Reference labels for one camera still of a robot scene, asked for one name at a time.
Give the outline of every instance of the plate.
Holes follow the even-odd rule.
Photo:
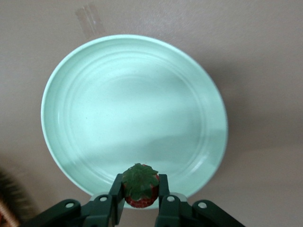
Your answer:
[[[142,163],[188,197],[216,172],[227,141],[208,74],[176,47],[139,35],[102,37],[68,54],[46,84],[41,121],[55,162],[90,195]]]

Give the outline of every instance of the green strawberry cap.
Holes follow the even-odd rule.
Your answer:
[[[156,177],[158,171],[152,167],[135,164],[123,173],[122,183],[125,186],[125,197],[130,196],[133,200],[138,201],[142,198],[150,199],[152,197],[152,187],[159,185]]]

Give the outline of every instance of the strawberry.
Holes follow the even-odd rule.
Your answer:
[[[137,163],[123,173],[122,183],[125,201],[135,208],[153,204],[159,194],[158,171],[145,164]]]

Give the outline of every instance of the round plate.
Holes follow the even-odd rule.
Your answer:
[[[139,35],[102,37],[68,54],[47,82],[41,120],[55,162],[91,195],[142,163],[190,196],[215,173],[227,141],[224,104],[207,73]]]

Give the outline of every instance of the clear tape piece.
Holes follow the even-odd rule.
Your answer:
[[[93,2],[84,5],[75,12],[85,38],[100,35],[105,32],[98,10]]]

